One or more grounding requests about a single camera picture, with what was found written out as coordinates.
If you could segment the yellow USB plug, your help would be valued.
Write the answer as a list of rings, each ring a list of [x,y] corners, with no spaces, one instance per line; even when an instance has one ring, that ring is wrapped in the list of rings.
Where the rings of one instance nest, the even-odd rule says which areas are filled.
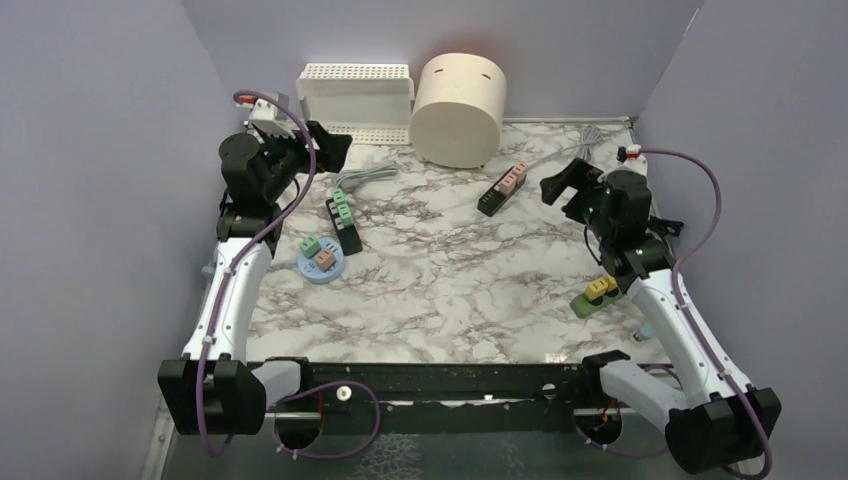
[[[616,279],[613,276],[607,276],[605,281],[607,285],[605,294],[608,296],[616,296],[619,292],[619,286]]]
[[[602,302],[608,290],[609,282],[607,279],[598,278],[587,285],[584,295],[589,302]]]

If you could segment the pink USB plug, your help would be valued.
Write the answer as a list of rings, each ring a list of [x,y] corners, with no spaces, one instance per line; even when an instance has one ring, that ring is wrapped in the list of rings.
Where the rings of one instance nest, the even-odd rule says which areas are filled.
[[[513,193],[518,183],[519,178],[515,174],[508,172],[498,182],[497,191],[501,195],[508,197]]]
[[[516,163],[511,169],[511,174],[516,178],[517,182],[522,182],[527,175],[528,164],[526,162]]]

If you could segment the black strip with pink plugs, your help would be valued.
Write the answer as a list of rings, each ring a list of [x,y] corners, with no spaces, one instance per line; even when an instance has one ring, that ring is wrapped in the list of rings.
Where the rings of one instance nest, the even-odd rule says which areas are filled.
[[[477,202],[477,210],[488,217],[493,217],[506,203],[507,201],[521,189],[524,185],[525,180],[519,182],[516,186],[515,190],[511,195],[505,197],[501,195],[497,191],[497,184],[500,179],[508,172],[505,172],[497,182],[495,182],[479,199]]]

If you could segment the green power strip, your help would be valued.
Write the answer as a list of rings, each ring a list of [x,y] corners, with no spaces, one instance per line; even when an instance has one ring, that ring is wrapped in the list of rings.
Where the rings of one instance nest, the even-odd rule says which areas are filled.
[[[580,293],[570,302],[570,308],[580,319],[586,319],[591,315],[607,308],[624,297],[620,289],[612,294],[604,294],[594,300],[590,300],[586,293]]]

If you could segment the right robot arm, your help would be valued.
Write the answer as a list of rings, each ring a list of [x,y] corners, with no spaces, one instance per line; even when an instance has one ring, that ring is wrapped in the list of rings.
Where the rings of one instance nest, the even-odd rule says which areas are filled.
[[[781,412],[770,388],[757,388],[709,331],[685,289],[680,263],[654,234],[652,192],[630,169],[603,173],[582,159],[541,180],[543,203],[568,188],[565,216],[599,241],[600,262],[641,311],[680,381],[677,389],[637,363],[616,359],[582,374],[579,398],[600,407],[614,398],[660,430],[677,465],[689,474],[760,458],[771,469],[768,443]]]

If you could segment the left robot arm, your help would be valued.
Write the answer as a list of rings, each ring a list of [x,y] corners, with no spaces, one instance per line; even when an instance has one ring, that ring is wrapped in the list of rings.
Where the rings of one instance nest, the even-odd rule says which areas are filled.
[[[313,401],[314,384],[293,360],[251,368],[247,334],[259,287],[281,236],[278,199],[297,175],[338,173],[353,143],[317,121],[307,132],[233,134],[218,149],[227,198],[219,207],[212,274],[198,324],[157,381],[183,435],[253,435],[277,401],[290,410]]]

